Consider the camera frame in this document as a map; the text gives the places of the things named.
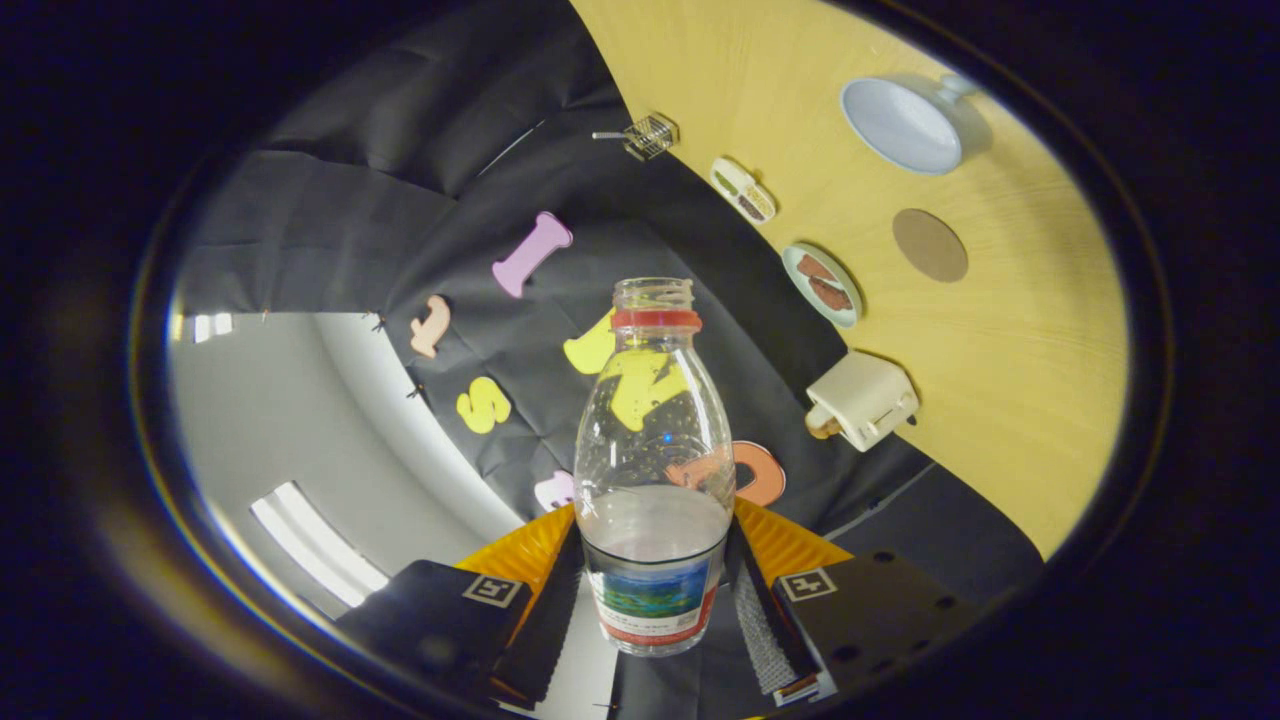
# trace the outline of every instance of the wooden table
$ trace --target wooden table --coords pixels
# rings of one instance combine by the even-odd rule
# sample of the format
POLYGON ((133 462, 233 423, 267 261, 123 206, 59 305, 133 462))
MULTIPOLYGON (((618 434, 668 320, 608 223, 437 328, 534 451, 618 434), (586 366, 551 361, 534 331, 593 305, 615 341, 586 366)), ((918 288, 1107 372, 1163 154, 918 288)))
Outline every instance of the wooden table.
POLYGON ((774 249, 808 241, 850 270, 865 318, 841 334, 902 365, 920 393, 919 424, 899 433, 1052 555, 1110 459, 1128 328, 1102 229, 1050 151, 979 95, 986 154, 942 177, 882 160, 840 111, 841 87, 948 69, 817 0, 573 4, 634 118, 673 119, 672 152, 704 179, 721 155, 755 173, 778 201, 760 227, 774 249), (963 281, 932 281, 899 251, 892 219, 908 208, 959 234, 963 281))

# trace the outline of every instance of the food item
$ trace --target food item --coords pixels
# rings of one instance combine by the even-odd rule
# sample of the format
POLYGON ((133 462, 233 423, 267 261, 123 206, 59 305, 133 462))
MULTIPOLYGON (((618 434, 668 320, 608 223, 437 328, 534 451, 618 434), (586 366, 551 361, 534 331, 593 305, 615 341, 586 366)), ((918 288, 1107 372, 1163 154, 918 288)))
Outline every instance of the food item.
POLYGON ((831 274, 831 270, 826 265, 814 259, 813 255, 805 254, 804 260, 796 264, 796 269, 810 278, 822 278, 824 281, 838 282, 836 275, 831 274))
POLYGON ((755 208, 755 205, 748 202, 746 197, 742 197, 741 195, 737 196, 737 204, 741 205, 742 209, 746 210, 746 214, 754 218, 755 222, 763 223, 764 220, 768 219, 760 214, 760 211, 755 208))
POLYGON ((724 190, 732 192, 733 195, 737 195, 737 188, 733 187, 733 183, 724 179, 724 176, 717 173, 716 170, 712 170, 712 176, 716 177, 716 182, 721 183, 721 186, 723 186, 724 190))
POLYGON ((849 300, 849 295, 832 286, 827 284, 818 278, 809 278, 809 287, 813 288, 814 295, 818 300, 822 300, 823 305, 831 307, 832 310, 852 310, 854 304, 849 300))

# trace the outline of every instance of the plastic bottle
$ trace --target plastic bottle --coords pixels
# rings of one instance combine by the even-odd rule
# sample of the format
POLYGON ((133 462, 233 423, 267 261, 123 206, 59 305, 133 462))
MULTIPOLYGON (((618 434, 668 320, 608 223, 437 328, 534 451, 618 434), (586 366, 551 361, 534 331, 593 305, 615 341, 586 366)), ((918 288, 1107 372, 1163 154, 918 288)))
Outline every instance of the plastic bottle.
POLYGON ((707 632, 733 511, 732 438, 694 352, 692 282, 626 279, 613 305, 614 352, 579 425, 575 509, 605 638, 660 657, 707 632))

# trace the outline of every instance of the small plate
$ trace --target small plate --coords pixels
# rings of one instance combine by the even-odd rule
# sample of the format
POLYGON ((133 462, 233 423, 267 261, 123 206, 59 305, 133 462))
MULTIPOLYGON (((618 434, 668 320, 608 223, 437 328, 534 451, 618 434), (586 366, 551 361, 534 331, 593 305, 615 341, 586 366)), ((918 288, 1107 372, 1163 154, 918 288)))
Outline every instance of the small plate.
POLYGON ((808 242, 797 242, 782 251, 782 264, 786 266, 787 275, 791 277, 791 282, 796 284, 796 290, 800 291, 800 295, 804 295, 805 300, 808 300, 809 304, 818 310, 818 313, 822 313, 822 316, 842 328, 851 328, 858 323, 858 318, 863 315, 863 297, 858 295, 858 287, 854 284, 852 278, 849 277, 849 273, 846 273, 845 269, 840 266, 840 263, 833 260, 831 255, 827 255, 808 242), (847 295, 849 304, 852 305, 852 307, 837 310, 823 302, 823 300, 818 296, 818 292, 810 284, 809 275, 804 274, 804 272, 797 268, 805 255, 817 260, 819 265, 836 278, 835 282, 818 278, 818 282, 847 295))

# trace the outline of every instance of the brown coaster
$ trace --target brown coaster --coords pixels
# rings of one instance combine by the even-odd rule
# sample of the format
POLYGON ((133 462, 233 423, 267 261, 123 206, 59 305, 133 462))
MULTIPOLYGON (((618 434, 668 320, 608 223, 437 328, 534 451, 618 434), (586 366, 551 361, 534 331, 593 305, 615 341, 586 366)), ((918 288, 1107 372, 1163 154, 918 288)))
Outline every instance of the brown coaster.
POLYGON ((931 278, 952 283, 969 272, 969 255, 956 233, 924 210, 893 217, 893 238, 906 259, 931 278))

